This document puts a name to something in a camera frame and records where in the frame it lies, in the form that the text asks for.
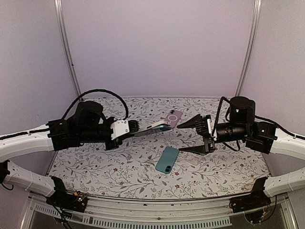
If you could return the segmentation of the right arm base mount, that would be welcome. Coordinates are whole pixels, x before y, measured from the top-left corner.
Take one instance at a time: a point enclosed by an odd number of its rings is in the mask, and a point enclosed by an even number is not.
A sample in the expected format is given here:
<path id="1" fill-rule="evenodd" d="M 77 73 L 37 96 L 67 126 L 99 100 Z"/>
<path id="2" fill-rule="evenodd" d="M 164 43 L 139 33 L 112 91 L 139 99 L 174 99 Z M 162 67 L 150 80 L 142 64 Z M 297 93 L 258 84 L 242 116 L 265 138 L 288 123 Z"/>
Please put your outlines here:
<path id="1" fill-rule="evenodd" d="M 271 199 L 264 193 L 264 183 L 267 177 L 259 178 L 255 181 L 249 194 L 230 199 L 229 208 L 233 213 L 260 208 L 271 204 Z"/>

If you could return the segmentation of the clear phone case with ring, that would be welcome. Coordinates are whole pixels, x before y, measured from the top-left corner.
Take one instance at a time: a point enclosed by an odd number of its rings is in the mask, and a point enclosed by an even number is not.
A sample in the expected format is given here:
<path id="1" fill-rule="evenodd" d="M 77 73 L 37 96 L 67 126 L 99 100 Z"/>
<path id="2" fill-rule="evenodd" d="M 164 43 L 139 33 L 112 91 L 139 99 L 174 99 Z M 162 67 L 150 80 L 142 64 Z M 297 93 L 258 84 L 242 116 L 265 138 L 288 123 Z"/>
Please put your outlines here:
<path id="1" fill-rule="evenodd" d="M 197 154 L 193 154 L 193 153 L 186 153 L 184 160 L 189 163 L 192 166 L 198 166 L 201 163 L 204 163 L 207 161 L 207 158 L 205 156 L 202 155 L 197 155 Z"/>

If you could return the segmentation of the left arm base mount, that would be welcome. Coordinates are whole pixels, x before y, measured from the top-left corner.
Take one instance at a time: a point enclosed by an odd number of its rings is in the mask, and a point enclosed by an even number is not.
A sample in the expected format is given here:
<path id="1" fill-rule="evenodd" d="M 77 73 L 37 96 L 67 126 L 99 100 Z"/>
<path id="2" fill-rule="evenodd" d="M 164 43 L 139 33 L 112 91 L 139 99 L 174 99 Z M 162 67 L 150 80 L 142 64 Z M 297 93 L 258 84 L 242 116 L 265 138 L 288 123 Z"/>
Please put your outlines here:
<path id="1" fill-rule="evenodd" d="M 87 194 L 80 191 L 68 192 L 60 178 L 51 177 L 51 179 L 54 182 L 55 192 L 46 197 L 46 203 L 60 209 L 84 213 L 88 203 Z"/>

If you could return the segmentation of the blue phone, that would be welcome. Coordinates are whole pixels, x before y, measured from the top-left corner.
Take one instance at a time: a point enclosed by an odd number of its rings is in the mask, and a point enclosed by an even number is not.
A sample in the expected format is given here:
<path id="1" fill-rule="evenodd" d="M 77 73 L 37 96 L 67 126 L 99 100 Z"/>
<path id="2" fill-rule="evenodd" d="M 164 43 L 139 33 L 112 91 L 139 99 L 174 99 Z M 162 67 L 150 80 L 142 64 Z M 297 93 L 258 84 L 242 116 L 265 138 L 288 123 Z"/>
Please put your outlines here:
<path id="1" fill-rule="evenodd" d="M 155 169 L 159 172 L 169 174 L 175 164 L 175 161 L 179 155 L 179 150 L 173 147 L 167 146 L 159 161 L 157 162 Z"/>

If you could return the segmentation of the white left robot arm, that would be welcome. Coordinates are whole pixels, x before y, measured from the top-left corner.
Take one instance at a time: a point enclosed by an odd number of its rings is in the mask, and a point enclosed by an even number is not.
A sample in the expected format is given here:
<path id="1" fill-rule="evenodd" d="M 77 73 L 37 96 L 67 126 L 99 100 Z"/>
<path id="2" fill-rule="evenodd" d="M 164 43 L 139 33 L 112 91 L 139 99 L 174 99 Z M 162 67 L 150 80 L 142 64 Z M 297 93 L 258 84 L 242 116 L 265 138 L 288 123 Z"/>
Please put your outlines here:
<path id="1" fill-rule="evenodd" d="M 0 182 L 52 197 L 60 207 L 67 207 L 71 197 L 60 178 L 34 173 L 18 162 L 38 153 L 80 147 L 85 143 L 104 143 L 106 149 L 114 149 L 130 131 L 127 119 L 106 117 L 102 105 L 94 101 L 81 102 L 69 118 L 62 117 L 34 129 L 2 136 Z"/>

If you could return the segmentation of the purple phone with ring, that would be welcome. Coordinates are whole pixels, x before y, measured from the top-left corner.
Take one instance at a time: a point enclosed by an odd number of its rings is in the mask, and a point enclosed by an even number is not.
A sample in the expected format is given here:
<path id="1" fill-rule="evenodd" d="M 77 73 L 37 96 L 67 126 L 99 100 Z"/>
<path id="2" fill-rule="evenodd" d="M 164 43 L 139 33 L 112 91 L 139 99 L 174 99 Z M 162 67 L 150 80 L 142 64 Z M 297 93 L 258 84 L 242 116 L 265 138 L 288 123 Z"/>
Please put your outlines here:
<path id="1" fill-rule="evenodd" d="M 177 110 L 171 110 L 165 118 L 165 121 L 171 128 L 175 128 L 179 120 L 181 119 L 183 112 Z"/>

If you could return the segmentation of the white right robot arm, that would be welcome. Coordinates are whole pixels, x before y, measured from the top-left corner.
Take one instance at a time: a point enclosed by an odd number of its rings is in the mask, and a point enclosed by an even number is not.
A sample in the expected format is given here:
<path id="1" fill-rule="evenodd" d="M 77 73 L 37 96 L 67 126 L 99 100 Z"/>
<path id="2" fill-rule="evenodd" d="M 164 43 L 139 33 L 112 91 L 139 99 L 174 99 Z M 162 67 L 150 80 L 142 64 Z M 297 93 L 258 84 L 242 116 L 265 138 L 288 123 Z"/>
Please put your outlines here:
<path id="1" fill-rule="evenodd" d="M 202 136 L 204 144 L 182 148 L 182 151 L 205 155 L 215 150 L 215 144 L 225 146 L 229 142 L 242 141 L 251 150 L 275 155 L 287 155 L 303 160 L 305 158 L 305 138 L 292 133 L 277 122 L 255 114 L 255 101 L 243 96 L 220 99 L 216 118 L 211 120 L 196 115 L 178 125 L 180 129 L 194 128 Z"/>

